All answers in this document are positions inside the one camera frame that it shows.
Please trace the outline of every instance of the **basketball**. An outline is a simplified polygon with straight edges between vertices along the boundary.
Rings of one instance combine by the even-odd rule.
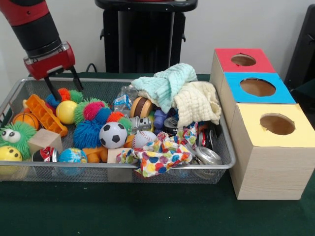
[[[34,127],[36,130],[39,129],[38,119],[34,115],[32,115],[31,113],[19,113],[19,114],[17,114],[13,118],[12,123],[14,124],[17,121],[29,124],[30,126]]]

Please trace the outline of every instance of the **black cable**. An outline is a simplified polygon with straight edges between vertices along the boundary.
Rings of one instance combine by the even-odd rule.
[[[85,72],[88,72],[91,66],[93,67],[94,72],[97,73],[97,68],[96,68],[96,66],[95,66],[93,63],[90,63],[90,64],[88,65],[88,67],[87,67],[87,69],[86,69]]]

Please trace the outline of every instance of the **metal basket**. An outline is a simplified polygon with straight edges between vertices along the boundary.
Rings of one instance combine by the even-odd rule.
[[[122,86],[132,80],[123,79],[81,79],[85,98],[95,97],[112,103]],[[72,79],[54,78],[56,88],[75,89]],[[23,99],[32,94],[45,98],[50,94],[44,81],[33,78],[16,83],[0,107],[1,126],[11,122],[22,111]],[[216,184],[226,169],[235,164],[235,153],[231,138],[221,116],[214,151],[222,158],[223,165],[181,165],[165,174],[144,178],[137,172],[136,165],[130,164],[92,164],[92,163],[44,163],[44,162],[0,162],[0,180],[4,181],[56,181],[56,182],[137,182],[137,183],[208,183]],[[68,126],[68,135],[62,138],[63,148],[73,147],[74,125]]]

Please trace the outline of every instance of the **blue lid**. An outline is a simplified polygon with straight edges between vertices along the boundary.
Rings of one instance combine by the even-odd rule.
[[[296,104],[290,92],[284,85],[283,81],[277,73],[235,73],[225,72],[226,80],[231,88],[233,97],[236,102],[239,103],[279,103],[279,104]],[[253,89],[256,90],[254,94],[261,93],[259,86],[263,86],[264,82],[267,89],[266,94],[253,95],[243,90],[241,86],[242,81],[259,81],[259,83],[253,83]]]

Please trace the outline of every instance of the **green fuzzy ball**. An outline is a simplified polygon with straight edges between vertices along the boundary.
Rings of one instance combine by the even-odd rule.
[[[12,133],[12,131],[15,131],[15,133],[18,132],[21,135],[20,140],[15,143],[10,142],[10,139],[12,139],[13,136],[9,136],[9,134]],[[17,121],[15,124],[8,124],[4,128],[0,129],[0,133],[0,147],[11,146],[18,149],[23,160],[31,157],[28,140],[36,133],[36,130],[32,126],[24,122]]]
[[[122,124],[125,129],[127,130],[128,135],[131,134],[132,131],[132,123],[128,118],[122,117],[118,121],[118,123]]]
[[[83,101],[83,93],[78,92],[77,90],[70,90],[71,101],[75,103],[80,103]]]
[[[101,101],[100,99],[97,99],[97,98],[86,99],[83,102],[80,102],[74,110],[74,123],[75,123],[75,125],[84,121],[84,117],[83,117],[84,108],[92,102],[103,102],[105,104],[105,108],[109,108],[108,104],[104,101]]]

